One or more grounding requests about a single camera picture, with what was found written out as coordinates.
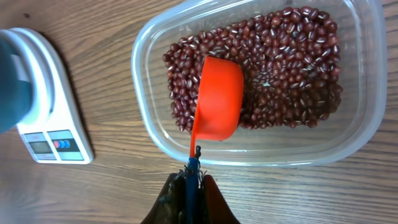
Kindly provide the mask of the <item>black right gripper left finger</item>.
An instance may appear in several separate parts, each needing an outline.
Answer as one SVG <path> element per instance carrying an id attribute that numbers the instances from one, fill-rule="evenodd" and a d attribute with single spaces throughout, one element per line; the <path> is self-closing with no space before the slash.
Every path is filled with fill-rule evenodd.
<path id="1" fill-rule="evenodd" d="M 185 176 L 180 171 L 169 175 L 141 224 L 178 224 L 185 219 Z"/>

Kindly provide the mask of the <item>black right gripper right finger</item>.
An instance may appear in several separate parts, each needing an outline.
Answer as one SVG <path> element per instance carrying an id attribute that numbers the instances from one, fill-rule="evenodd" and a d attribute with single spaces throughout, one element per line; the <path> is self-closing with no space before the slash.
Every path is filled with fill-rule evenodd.
<path id="1" fill-rule="evenodd" d="M 205 175 L 203 178 L 200 199 L 203 223 L 240 224 L 211 175 Z"/>

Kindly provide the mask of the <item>red measuring scoop blue handle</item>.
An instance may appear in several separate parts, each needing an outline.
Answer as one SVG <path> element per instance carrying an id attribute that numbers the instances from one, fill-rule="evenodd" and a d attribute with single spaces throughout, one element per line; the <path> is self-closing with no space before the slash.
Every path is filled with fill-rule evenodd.
<path id="1" fill-rule="evenodd" d="M 186 222 L 196 215 L 199 189 L 199 158 L 196 140 L 224 141 L 233 135 L 243 102 L 244 77 L 232 61 L 205 57 L 193 123 L 187 164 Z"/>

